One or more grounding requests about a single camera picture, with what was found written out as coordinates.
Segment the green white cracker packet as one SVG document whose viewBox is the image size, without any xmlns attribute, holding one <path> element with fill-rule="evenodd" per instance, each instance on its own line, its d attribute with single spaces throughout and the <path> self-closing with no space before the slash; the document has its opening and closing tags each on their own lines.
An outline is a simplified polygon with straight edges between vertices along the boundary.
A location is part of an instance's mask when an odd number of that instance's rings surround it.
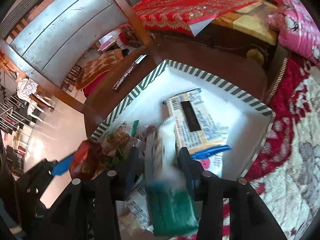
<svg viewBox="0 0 320 240">
<path fill-rule="evenodd" d="M 106 135 L 101 143 L 102 154 L 100 163 L 105 167 L 112 167 L 125 160 L 132 147 L 139 148 L 141 140 L 135 137 L 139 121 L 124 122 L 118 129 Z"/>
</svg>

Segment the white small snack packet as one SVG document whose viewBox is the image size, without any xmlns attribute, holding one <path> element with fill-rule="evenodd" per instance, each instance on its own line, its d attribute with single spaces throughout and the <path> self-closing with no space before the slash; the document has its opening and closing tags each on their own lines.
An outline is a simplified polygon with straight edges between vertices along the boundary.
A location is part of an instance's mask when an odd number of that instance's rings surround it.
<svg viewBox="0 0 320 240">
<path fill-rule="evenodd" d="M 183 190 L 186 181 L 178 168 L 175 120 L 169 117 L 161 122 L 147 137 L 144 177 L 147 188 Z"/>
</svg>

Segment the red brown snack packet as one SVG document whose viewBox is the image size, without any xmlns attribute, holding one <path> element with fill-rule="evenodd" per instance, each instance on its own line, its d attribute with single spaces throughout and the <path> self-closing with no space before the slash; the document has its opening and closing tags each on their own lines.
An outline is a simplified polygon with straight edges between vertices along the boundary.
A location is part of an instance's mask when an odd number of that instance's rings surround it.
<svg viewBox="0 0 320 240">
<path fill-rule="evenodd" d="M 99 143 L 90 140 L 83 141 L 74 152 L 69 165 L 71 178 L 78 178 L 81 181 L 91 180 L 98 169 L 101 154 L 102 147 Z"/>
</svg>

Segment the blue edged biscuit packet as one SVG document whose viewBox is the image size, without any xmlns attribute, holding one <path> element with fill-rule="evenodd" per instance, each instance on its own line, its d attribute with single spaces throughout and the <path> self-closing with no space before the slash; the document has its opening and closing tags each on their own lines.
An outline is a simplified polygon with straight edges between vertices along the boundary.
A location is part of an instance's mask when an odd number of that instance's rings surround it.
<svg viewBox="0 0 320 240">
<path fill-rule="evenodd" d="M 169 116 L 175 119 L 177 148 L 187 148 L 194 160 L 207 159 L 231 149 L 227 144 L 229 127 L 215 123 L 201 92 L 201 88 L 195 88 L 163 102 Z"/>
</svg>

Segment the striped green white cardboard box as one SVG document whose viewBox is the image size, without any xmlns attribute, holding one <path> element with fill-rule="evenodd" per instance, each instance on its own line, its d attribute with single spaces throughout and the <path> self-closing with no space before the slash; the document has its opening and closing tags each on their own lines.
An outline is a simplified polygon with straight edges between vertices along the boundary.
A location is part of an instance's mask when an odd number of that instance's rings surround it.
<svg viewBox="0 0 320 240">
<path fill-rule="evenodd" d="M 174 120 L 178 148 L 194 159 L 216 152 L 213 172 L 236 180 L 257 158 L 275 113 L 221 77 L 164 60 L 112 108 L 91 139 L 101 142 L 123 123 L 145 127 L 166 118 Z"/>
</svg>

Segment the orange cracker packet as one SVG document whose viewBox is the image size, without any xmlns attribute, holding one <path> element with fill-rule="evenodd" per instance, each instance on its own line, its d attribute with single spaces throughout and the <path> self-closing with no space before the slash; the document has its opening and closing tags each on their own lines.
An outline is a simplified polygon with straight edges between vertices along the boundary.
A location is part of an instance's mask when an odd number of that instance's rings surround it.
<svg viewBox="0 0 320 240">
<path fill-rule="evenodd" d="M 145 187 L 135 189 L 124 202 L 124 211 L 118 217 L 120 228 L 125 229 L 130 236 L 148 231 L 153 233 L 153 225 L 148 211 Z"/>
</svg>

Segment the white strawberry rice snack packet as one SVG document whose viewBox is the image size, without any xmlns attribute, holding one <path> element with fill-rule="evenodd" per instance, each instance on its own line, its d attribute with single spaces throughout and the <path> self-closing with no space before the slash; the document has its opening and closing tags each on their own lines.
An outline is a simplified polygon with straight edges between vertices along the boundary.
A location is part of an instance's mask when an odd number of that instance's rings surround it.
<svg viewBox="0 0 320 240">
<path fill-rule="evenodd" d="M 205 171 L 212 172 L 219 178 L 222 176 L 223 168 L 223 152 L 210 156 L 207 159 L 200 160 L 200 163 Z"/>
</svg>

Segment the dark green wafer packet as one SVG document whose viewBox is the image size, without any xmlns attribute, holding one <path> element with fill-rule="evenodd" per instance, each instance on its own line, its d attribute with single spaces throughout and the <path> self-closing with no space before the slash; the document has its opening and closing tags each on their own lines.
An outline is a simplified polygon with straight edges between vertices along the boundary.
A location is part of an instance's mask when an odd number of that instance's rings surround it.
<svg viewBox="0 0 320 240">
<path fill-rule="evenodd" d="M 193 201 L 186 190 L 147 187 L 146 192 L 156 237 L 184 236 L 198 229 Z"/>
</svg>

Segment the floral fleece blanket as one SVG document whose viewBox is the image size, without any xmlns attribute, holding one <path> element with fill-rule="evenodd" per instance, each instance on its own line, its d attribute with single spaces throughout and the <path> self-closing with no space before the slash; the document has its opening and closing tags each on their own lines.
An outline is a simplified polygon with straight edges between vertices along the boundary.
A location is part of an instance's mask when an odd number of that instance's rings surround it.
<svg viewBox="0 0 320 240">
<path fill-rule="evenodd" d="M 319 211 L 319 67 L 292 56 L 274 85 L 275 119 L 246 174 L 287 239 L 303 239 Z"/>
</svg>

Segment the checkered brown cushion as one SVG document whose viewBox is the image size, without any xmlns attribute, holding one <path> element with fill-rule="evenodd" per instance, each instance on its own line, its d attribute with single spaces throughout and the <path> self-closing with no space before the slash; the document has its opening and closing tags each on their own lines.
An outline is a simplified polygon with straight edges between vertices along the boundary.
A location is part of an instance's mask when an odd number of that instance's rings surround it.
<svg viewBox="0 0 320 240">
<path fill-rule="evenodd" d="M 99 76 L 111 71 L 123 58 L 121 49 L 115 49 L 104 52 L 97 59 L 87 62 L 76 78 L 76 90 L 86 88 Z"/>
</svg>

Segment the wooden chair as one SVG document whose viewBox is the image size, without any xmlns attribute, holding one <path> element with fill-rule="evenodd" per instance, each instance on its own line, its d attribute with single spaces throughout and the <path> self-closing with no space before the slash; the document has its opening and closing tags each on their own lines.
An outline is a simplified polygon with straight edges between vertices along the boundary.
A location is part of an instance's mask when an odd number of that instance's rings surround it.
<svg viewBox="0 0 320 240">
<path fill-rule="evenodd" d="M 82 114 L 91 109 L 61 89 L 78 59 L 97 40 L 128 22 L 144 46 L 152 43 L 127 0 L 54 0 L 1 52 L 49 94 Z"/>
</svg>

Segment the red embroidered cloth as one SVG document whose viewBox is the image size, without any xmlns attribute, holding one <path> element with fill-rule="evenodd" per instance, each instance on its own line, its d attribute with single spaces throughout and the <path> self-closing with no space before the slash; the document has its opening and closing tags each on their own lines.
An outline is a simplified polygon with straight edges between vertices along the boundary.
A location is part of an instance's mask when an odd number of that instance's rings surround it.
<svg viewBox="0 0 320 240">
<path fill-rule="evenodd" d="M 259 0 L 141 0 L 132 7 L 146 29 L 191 34 L 190 25 L 213 20 Z"/>
</svg>

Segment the pink penguin quilt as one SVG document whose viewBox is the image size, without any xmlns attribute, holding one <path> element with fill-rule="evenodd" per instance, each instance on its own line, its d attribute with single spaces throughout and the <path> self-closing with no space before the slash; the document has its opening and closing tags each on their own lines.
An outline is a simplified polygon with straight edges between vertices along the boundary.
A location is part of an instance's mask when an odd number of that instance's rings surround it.
<svg viewBox="0 0 320 240">
<path fill-rule="evenodd" d="M 279 44 L 319 66 L 319 29 L 309 12 L 297 0 L 274 1 L 277 10 L 266 22 L 279 33 Z"/>
</svg>

